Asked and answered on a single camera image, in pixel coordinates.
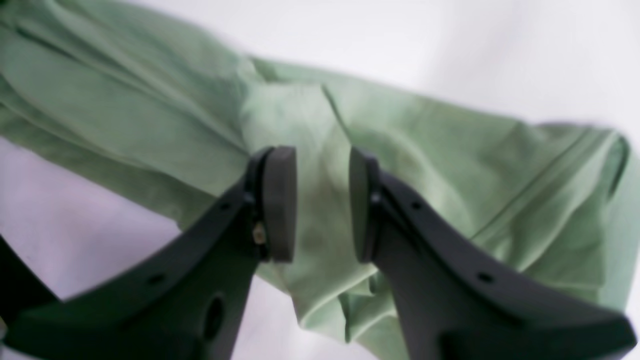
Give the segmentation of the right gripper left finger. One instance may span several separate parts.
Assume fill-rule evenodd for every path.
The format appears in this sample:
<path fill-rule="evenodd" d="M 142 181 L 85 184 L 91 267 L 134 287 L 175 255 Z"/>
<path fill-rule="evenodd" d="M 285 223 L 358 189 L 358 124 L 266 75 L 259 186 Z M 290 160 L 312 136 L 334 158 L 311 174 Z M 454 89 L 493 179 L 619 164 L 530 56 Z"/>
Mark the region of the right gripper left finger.
<path fill-rule="evenodd" d="M 294 258 L 297 151 L 267 147 L 178 238 L 66 301 L 21 312 L 3 344 L 41 360 L 228 360 L 262 262 Z"/>

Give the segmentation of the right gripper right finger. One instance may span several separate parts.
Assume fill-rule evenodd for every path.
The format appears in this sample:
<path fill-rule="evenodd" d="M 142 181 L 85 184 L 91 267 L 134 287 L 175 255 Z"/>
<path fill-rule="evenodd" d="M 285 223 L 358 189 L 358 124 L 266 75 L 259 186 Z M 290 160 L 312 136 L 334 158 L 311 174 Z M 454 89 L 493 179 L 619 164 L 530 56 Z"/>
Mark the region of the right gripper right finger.
<path fill-rule="evenodd" d="M 349 193 L 356 256 L 388 283 L 412 360 L 621 360 L 621 312 L 561 294 L 464 238 L 358 148 Z"/>

